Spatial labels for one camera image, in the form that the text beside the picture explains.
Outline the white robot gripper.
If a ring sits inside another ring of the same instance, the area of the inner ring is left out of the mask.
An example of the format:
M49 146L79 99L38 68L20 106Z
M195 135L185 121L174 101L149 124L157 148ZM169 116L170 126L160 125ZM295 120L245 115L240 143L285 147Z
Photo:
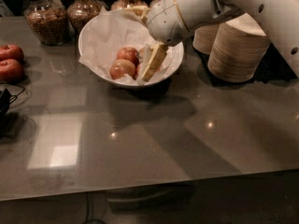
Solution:
M154 76L167 56L168 46L174 47L187 35L188 30L178 12L176 0L161 0L152 8L146 6L127 7L122 15L130 21L146 25L153 39L162 43L149 45L149 60L143 63L137 84L144 85Z

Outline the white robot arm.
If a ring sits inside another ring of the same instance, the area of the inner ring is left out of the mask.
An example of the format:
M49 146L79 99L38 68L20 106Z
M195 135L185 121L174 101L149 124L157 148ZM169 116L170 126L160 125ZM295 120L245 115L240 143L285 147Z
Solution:
M247 13L299 76L298 10L299 0L162 0L140 16L132 8L122 15L145 26L154 40L174 47L202 26Z

